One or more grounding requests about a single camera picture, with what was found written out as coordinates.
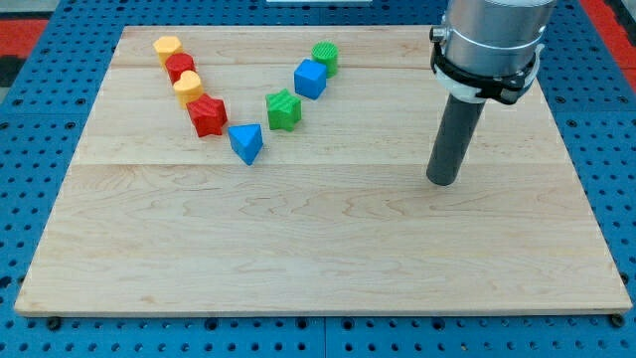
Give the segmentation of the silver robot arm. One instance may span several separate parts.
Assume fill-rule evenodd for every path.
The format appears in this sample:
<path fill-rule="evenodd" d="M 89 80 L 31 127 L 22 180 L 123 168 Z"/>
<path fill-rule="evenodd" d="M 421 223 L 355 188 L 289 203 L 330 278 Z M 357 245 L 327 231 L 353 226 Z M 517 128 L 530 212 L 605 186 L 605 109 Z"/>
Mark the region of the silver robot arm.
<path fill-rule="evenodd" d="M 430 64 L 455 99 L 514 104 L 540 68 L 556 0 L 450 0 L 433 26 Z"/>

